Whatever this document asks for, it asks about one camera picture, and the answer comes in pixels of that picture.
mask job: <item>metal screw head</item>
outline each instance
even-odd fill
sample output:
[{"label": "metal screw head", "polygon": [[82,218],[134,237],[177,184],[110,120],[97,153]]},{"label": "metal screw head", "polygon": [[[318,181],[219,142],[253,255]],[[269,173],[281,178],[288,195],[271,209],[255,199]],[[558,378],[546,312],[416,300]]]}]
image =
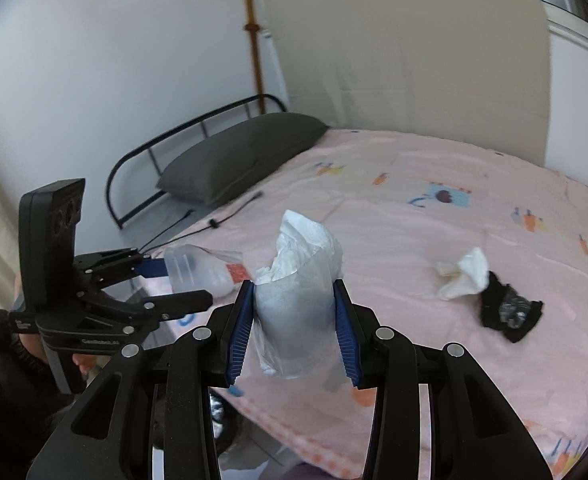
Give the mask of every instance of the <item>metal screw head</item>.
[{"label": "metal screw head", "polygon": [[388,341],[394,338],[394,331],[387,326],[382,326],[376,330],[376,337]]},{"label": "metal screw head", "polygon": [[138,354],[138,345],[125,345],[123,346],[122,350],[120,351],[120,354],[123,357],[133,357],[136,354]]},{"label": "metal screw head", "polygon": [[191,333],[194,339],[197,341],[204,341],[209,336],[212,335],[212,330],[208,329],[206,326],[198,327],[194,332]]},{"label": "metal screw head", "polygon": [[447,353],[452,357],[462,357],[464,355],[464,348],[459,344],[453,343],[447,346]]}]

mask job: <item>white plastic bag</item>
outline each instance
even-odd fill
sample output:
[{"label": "white plastic bag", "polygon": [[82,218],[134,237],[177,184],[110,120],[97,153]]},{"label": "white plastic bag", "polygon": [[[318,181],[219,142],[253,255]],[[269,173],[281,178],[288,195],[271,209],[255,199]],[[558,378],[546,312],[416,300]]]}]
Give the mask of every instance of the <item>white plastic bag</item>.
[{"label": "white plastic bag", "polygon": [[287,210],[271,267],[256,271],[254,341],[263,371],[295,378],[337,352],[333,282],[343,248],[322,225]]},{"label": "white plastic bag", "polygon": [[457,264],[437,263],[436,270],[449,278],[437,293],[440,300],[453,300],[468,294],[478,294],[489,285],[489,264],[479,247],[465,254]]}]

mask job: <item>pink bedsheet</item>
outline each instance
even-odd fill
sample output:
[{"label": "pink bedsheet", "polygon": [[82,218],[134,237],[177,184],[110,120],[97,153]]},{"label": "pink bedsheet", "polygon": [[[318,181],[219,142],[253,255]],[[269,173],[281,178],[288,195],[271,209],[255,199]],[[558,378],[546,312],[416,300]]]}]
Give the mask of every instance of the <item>pink bedsheet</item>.
[{"label": "pink bedsheet", "polygon": [[[286,209],[323,222],[343,245],[355,303],[414,343],[462,343],[525,422],[554,476],[573,465],[588,444],[587,187],[459,142],[332,130],[257,188],[263,198],[189,243],[241,251],[253,272],[275,256]],[[476,246],[504,283],[545,303],[539,324],[517,344],[480,325],[476,297],[436,298],[443,281],[435,262],[454,262]],[[146,285],[168,291],[167,279]],[[187,332],[207,316],[172,322],[173,330]],[[250,343],[242,375],[223,393],[306,462],[340,478],[362,473],[374,393],[353,389],[340,363],[297,380],[267,377]],[[428,478],[426,389],[421,401],[421,478]]]}]

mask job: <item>cartoon print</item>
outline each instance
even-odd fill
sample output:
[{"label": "cartoon print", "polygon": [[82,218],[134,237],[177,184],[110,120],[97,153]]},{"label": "cartoon print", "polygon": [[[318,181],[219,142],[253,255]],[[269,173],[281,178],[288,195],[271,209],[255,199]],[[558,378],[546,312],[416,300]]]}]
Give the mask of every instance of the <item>cartoon print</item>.
[{"label": "cartoon print", "polygon": [[234,397],[243,397],[245,395],[245,392],[242,391],[238,386],[234,386],[234,384],[228,388],[228,392]]},{"label": "cartoon print", "polygon": [[373,186],[380,186],[381,184],[384,184],[384,182],[389,178],[389,173],[381,173],[380,175],[378,175],[374,181],[372,182]]},{"label": "cartoon print", "polygon": [[187,316],[183,317],[183,319],[178,320],[178,324],[179,326],[185,327],[189,325],[192,321],[194,321],[195,317],[196,314],[187,314]]},{"label": "cartoon print", "polygon": [[250,273],[243,264],[227,264],[229,275],[232,276],[234,283],[243,283],[245,280],[251,280]]},{"label": "cartoon print", "polygon": [[574,464],[578,461],[578,459],[580,458],[580,454],[576,451],[576,453],[574,453],[573,455],[571,455],[569,457],[569,459],[567,460],[567,462],[565,462],[565,467],[563,468],[563,470],[560,472],[560,478],[562,478],[563,476],[565,476],[572,467],[574,467]]},{"label": "cartoon print", "polygon": [[554,462],[554,465],[552,465],[552,476],[556,476],[560,473],[563,472],[563,470],[565,469],[565,466],[567,465],[567,462],[570,458],[570,447],[571,447],[571,440],[568,442],[567,447],[565,448],[565,451],[563,451],[562,453],[560,453],[560,455],[558,455],[558,457],[556,458],[556,461]]},{"label": "cartoon print", "polygon": [[425,206],[424,206],[422,203],[420,203],[420,202],[422,202],[423,200],[428,200],[428,199],[429,199],[429,197],[428,197],[427,195],[423,195],[423,196],[420,196],[420,197],[418,197],[418,198],[412,198],[412,199],[411,199],[411,200],[408,202],[408,204],[409,204],[409,205],[414,205],[414,206],[416,206],[416,207],[422,207],[422,208],[424,209],[424,208],[425,208]]},{"label": "cartoon print", "polygon": [[580,241],[580,247],[582,248],[582,251],[585,253],[585,256],[588,256],[587,241],[582,237],[582,235],[578,235],[578,240]]},{"label": "cartoon print", "polygon": [[351,397],[359,404],[359,406],[370,408],[376,403],[376,390],[374,388],[368,390],[352,388]]},{"label": "cartoon print", "polygon": [[514,221],[516,225],[523,224],[523,218],[520,216],[520,209],[518,207],[514,208],[514,212],[511,214],[511,219]]},{"label": "cartoon print", "polygon": [[536,232],[536,217],[532,215],[529,209],[527,210],[527,214],[523,215],[523,221],[525,222],[525,229],[530,233]]},{"label": "cartoon print", "polygon": [[424,208],[423,201],[433,200],[442,204],[452,204],[458,207],[469,207],[471,191],[462,187],[449,187],[438,182],[430,182],[423,196],[411,199],[408,204]]},{"label": "cartoon print", "polygon": [[514,224],[522,225],[530,233],[549,232],[549,225],[546,224],[541,217],[533,214],[531,209],[527,209],[526,213],[522,214],[520,212],[520,207],[515,207],[513,213],[511,214],[511,219],[514,221]]},{"label": "cartoon print", "polygon": [[536,230],[541,233],[547,232],[547,224],[540,217],[536,218]]},{"label": "cartoon print", "polygon": [[318,170],[316,171],[316,174],[318,176],[324,175],[325,173],[339,175],[345,169],[345,165],[335,166],[333,162],[319,162],[315,165],[315,167],[318,168]]}]

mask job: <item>wooden pole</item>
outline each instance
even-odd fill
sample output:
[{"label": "wooden pole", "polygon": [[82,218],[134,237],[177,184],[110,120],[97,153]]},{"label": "wooden pole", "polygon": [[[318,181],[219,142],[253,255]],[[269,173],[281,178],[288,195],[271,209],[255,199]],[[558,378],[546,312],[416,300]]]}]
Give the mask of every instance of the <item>wooden pole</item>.
[{"label": "wooden pole", "polygon": [[[256,16],[254,15],[253,0],[245,0],[245,9],[247,9],[247,25],[245,30],[250,34],[251,45],[251,63],[253,65],[254,81],[256,82],[256,93],[264,94],[263,88],[263,70],[261,69],[261,53],[258,46],[258,33],[261,30],[258,23],[256,23]],[[265,114],[265,99],[262,97],[258,100],[258,106],[261,115]]]}]

